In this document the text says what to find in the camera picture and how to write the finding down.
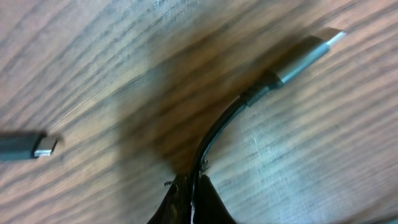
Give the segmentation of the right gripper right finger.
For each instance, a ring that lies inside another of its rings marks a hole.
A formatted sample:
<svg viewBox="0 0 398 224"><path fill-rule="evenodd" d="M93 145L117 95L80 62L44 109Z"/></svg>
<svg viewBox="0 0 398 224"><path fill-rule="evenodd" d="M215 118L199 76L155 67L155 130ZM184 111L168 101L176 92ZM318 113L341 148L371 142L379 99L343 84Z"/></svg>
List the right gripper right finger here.
<svg viewBox="0 0 398 224"><path fill-rule="evenodd" d="M201 175L195 186L194 224L236 224L207 175Z"/></svg>

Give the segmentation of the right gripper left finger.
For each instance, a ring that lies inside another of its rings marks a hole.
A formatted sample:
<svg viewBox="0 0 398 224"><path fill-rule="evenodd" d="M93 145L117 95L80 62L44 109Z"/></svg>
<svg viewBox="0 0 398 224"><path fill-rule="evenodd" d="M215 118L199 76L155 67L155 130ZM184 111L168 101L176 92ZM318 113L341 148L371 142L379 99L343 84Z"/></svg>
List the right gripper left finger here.
<svg viewBox="0 0 398 224"><path fill-rule="evenodd" d="M147 224L190 224L192 214L192 186L186 175L179 174L166 181L169 187L159 208Z"/></svg>

